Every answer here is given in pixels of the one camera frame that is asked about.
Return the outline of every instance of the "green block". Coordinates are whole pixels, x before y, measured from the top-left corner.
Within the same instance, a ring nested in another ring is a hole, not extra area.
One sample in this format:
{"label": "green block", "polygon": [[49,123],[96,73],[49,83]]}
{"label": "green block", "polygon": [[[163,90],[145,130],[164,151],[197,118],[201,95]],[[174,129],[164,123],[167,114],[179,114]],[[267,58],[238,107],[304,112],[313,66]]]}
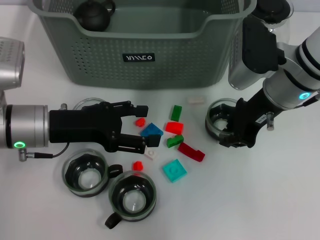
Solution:
{"label": "green block", "polygon": [[182,106],[174,105],[171,121],[179,122],[180,116],[182,112]]}
{"label": "green block", "polygon": [[184,136],[177,135],[175,137],[168,138],[168,140],[166,141],[166,145],[168,148],[172,148],[173,146],[183,143],[184,140]]}

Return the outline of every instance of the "blue block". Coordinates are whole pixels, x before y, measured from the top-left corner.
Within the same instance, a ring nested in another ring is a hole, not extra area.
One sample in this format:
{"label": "blue block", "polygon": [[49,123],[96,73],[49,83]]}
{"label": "blue block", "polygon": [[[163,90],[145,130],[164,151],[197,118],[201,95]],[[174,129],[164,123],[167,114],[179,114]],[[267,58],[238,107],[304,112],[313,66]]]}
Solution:
{"label": "blue block", "polygon": [[187,175],[187,171],[181,165],[181,163],[179,162],[178,159],[163,166],[162,169],[163,169],[165,175],[168,177],[168,179],[172,183],[178,181],[180,178]]}
{"label": "blue block", "polygon": [[149,135],[163,135],[164,132],[161,131],[156,125],[150,123],[141,133],[141,137],[148,137]]}

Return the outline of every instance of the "white table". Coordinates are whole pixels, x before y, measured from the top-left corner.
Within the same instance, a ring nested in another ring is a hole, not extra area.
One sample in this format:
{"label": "white table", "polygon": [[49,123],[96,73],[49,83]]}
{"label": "white table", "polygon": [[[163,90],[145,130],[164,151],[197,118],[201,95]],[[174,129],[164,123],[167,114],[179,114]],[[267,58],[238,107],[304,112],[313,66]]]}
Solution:
{"label": "white table", "polygon": [[[212,140],[204,127],[209,104],[220,98],[250,99],[262,80],[244,91],[220,83],[201,89],[137,91],[80,86],[65,74],[38,19],[26,6],[0,6],[0,36],[25,42],[26,62],[22,87],[8,90],[10,104],[71,108],[89,97],[110,102],[131,100],[148,105],[147,121],[163,127],[172,105],[183,106],[185,142],[206,154],[198,163],[165,146],[162,137],[151,161],[140,154],[108,153],[95,143],[72,143],[56,159],[18,161],[16,150],[0,151],[0,240],[319,240],[320,216],[320,104],[282,113],[275,131],[261,130],[254,148],[225,148]],[[320,13],[295,13],[291,43],[300,44],[320,23]],[[190,106],[189,96],[207,102]],[[123,119],[123,132],[138,134],[135,118]],[[64,144],[36,149],[58,153]],[[108,163],[130,170],[133,161],[144,163],[145,173],[157,187],[154,212],[136,223],[104,226],[113,213],[108,190],[80,198],[64,186],[61,169],[66,157],[82,148],[101,151]],[[187,176],[170,183],[161,171],[178,158]]]}

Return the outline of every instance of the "teal block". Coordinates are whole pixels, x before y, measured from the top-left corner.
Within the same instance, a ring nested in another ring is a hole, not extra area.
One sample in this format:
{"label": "teal block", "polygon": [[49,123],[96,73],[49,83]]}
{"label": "teal block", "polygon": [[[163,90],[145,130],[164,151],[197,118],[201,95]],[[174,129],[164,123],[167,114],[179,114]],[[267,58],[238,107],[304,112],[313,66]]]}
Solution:
{"label": "teal block", "polygon": [[172,182],[178,181],[183,176],[187,175],[187,171],[181,165],[178,159],[166,164],[162,167],[167,178]]}

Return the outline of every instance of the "cup handle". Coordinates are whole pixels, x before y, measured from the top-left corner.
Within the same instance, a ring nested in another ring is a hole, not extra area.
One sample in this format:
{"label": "cup handle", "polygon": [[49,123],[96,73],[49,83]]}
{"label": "cup handle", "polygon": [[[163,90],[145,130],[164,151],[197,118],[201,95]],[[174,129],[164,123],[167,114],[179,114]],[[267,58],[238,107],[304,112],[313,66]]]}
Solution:
{"label": "cup handle", "polygon": [[108,219],[105,221],[104,225],[108,227],[108,229],[113,229],[118,225],[122,220],[121,216],[118,213],[112,213]]}
{"label": "cup handle", "polygon": [[113,179],[124,172],[122,165],[115,164],[109,166],[109,178]]}

